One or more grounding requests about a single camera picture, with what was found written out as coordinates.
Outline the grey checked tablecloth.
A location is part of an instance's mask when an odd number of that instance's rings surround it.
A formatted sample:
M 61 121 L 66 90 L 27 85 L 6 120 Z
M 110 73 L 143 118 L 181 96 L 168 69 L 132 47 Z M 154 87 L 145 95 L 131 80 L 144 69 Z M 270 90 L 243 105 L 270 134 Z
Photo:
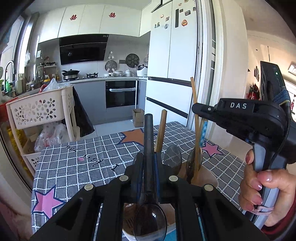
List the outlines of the grey checked tablecloth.
M 143 145 L 142 128 L 110 130 L 77 142 L 47 147 L 39 157 L 31 198 L 32 230 L 36 232 L 86 184 L 108 184 L 133 163 Z M 245 164 L 213 142 L 202 147 L 203 167 L 218 180 L 218 190 L 238 205 Z

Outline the white refrigerator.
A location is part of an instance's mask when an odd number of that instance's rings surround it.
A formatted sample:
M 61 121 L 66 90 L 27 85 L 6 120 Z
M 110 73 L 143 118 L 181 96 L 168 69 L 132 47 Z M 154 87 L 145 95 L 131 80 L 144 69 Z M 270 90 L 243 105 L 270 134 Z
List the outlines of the white refrigerator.
M 168 122 L 187 125 L 198 47 L 196 1 L 170 1 L 152 13 L 145 113 L 158 125 L 163 109 Z

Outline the dark grey spoon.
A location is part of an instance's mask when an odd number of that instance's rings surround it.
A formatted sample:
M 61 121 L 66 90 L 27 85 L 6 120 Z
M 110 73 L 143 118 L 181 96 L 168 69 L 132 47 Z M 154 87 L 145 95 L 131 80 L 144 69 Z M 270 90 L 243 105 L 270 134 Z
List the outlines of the dark grey spoon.
M 136 240 L 164 240 L 167 232 L 166 216 L 157 203 L 155 163 L 153 116 L 148 113 L 144 116 L 144 192 L 133 223 Z

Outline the dark translucent plastic spoon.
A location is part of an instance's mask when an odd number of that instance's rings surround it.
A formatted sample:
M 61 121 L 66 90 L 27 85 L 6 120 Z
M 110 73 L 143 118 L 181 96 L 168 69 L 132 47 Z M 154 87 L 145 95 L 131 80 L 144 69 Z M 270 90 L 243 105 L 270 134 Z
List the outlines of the dark translucent plastic spoon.
M 182 153 L 177 145 L 171 145 L 166 149 L 163 164 L 172 168 L 173 175 L 178 175 L 182 166 Z

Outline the white plastic storage trolley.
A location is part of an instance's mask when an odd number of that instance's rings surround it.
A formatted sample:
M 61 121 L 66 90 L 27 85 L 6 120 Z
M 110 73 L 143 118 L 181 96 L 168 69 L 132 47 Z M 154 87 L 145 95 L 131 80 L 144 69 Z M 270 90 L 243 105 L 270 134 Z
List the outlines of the white plastic storage trolley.
M 71 142 L 80 138 L 80 128 L 76 124 L 73 86 L 17 98 L 6 104 L 9 123 L 20 154 L 30 173 L 34 175 L 40 153 L 34 152 L 34 142 L 21 145 L 17 130 L 65 120 Z

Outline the black hanging apron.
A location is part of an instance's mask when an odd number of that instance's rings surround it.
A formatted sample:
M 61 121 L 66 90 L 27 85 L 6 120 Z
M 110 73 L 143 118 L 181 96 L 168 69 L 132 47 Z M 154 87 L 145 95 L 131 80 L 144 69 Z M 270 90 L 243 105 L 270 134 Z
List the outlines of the black hanging apron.
M 86 113 L 77 91 L 73 87 L 73 98 L 74 98 L 74 111 L 76 124 L 80 128 L 80 137 L 87 136 L 95 131 L 93 124 L 91 123 L 88 114 Z

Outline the short bamboo chopstick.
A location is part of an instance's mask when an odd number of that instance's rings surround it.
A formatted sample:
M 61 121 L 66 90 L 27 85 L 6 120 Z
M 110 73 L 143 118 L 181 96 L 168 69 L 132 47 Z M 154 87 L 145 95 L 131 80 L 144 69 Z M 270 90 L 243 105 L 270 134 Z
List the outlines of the short bamboo chopstick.
M 197 103 L 197 93 L 196 93 L 196 86 L 194 78 L 191 77 L 191 85 L 192 85 L 192 94 L 193 94 L 193 104 Z M 198 180 L 199 174 L 199 161 L 200 161 L 200 132 L 199 132 L 199 116 L 194 114 L 194 121 L 195 121 L 195 157 L 194 157 L 194 171 L 193 171 L 193 178 L 191 179 L 191 183 Z

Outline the cardboard box on floor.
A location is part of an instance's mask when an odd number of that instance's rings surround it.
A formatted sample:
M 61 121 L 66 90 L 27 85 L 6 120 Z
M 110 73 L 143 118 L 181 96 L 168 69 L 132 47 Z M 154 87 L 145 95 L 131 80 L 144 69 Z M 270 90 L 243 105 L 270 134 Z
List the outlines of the cardboard box on floor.
M 141 108 L 132 110 L 132 122 L 135 128 L 142 128 L 144 126 L 144 110 Z

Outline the blue patterned bamboo chopstick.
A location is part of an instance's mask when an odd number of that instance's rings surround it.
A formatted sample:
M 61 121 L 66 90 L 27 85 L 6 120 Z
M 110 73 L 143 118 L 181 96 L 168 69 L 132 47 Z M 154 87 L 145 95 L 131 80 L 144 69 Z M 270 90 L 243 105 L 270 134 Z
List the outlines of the blue patterned bamboo chopstick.
M 202 147 L 204 144 L 207 126 L 208 126 L 208 120 L 205 118 L 202 118 L 200 123 L 200 128 L 199 128 L 199 131 L 200 131 L 199 146 L 200 147 Z

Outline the long bamboo chopstick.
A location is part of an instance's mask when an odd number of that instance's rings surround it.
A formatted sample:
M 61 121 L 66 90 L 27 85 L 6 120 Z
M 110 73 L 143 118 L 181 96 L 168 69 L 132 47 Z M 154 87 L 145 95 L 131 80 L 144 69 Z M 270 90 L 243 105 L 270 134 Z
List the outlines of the long bamboo chopstick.
M 161 114 L 161 121 L 159 124 L 157 141 L 156 141 L 156 145 L 154 148 L 154 151 L 156 153 L 160 153 L 162 151 L 163 140 L 164 140 L 164 135 L 165 135 L 165 128 L 166 128 L 166 119 L 167 119 L 167 111 L 165 109 L 163 109 L 162 114 Z

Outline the pink plastic utensil holder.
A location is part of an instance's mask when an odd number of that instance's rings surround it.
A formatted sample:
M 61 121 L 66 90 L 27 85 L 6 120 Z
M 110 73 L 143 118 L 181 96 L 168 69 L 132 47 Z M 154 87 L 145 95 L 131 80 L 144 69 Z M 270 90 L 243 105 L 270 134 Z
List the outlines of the pink plastic utensil holder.
M 198 178 L 193 178 L 191 180 L 192 185 L 204 186 L 205 184 L 211 184 L 215 188 L 218 187 L 219 183 L 215 175 L 209 171 L 203 165 L 199 169 Z M 160 207 L 163 209 L 166 220 L 167 220 L 167 232 L 165 240 L 176 240 L 176 221 L 175 221 L 175 209 L 171 204 L 161 204 Z M 136 240 L 133 233 L 133 220 L 135 214 L 139 208 L 138 204 L 128 204 L 125 203 L 123 210 L 123 233 L 127 240 Z

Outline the black wok on stove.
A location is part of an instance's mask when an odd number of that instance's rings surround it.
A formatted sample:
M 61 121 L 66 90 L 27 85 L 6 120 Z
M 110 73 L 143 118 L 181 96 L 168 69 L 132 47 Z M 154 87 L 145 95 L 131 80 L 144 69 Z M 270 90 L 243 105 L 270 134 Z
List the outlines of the black wok on stove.
M 63 79 L 68 80 L 76 80 L 79 77 L 79 70 L 62 70 Z

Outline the black built-in oven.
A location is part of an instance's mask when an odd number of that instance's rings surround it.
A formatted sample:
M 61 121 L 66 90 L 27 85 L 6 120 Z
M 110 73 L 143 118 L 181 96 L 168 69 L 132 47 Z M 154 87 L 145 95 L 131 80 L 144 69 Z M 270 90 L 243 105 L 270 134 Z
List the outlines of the black built-in oven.
M 137 80 L 107 81 L 105 83 L 106 108 L 135 106 L 138 104 Z

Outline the black range hood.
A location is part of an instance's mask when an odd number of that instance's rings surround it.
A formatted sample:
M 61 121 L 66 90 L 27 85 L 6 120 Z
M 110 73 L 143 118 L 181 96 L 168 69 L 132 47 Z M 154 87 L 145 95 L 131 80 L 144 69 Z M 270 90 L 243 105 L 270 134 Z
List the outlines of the black range hood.
M 108 34 L 85 34 L 59 38 L 61 64 L 103 61 L 108 37 Z

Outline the chrome kitchen faucet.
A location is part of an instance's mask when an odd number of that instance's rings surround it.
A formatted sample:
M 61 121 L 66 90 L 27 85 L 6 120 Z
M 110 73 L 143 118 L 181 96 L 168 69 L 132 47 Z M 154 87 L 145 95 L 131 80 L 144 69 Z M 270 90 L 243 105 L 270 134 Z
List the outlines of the chrome kitchen faucet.
M 10 81 L 8 80 L 8 77 L 13 81 L 16 75 L 16 70 L 15 70 L 15 61 L 10 60 L 6 64 L 5 67 L 5 72 L 4 72 L 4 92 L 7 93 L 9 92 L 9 84 Z

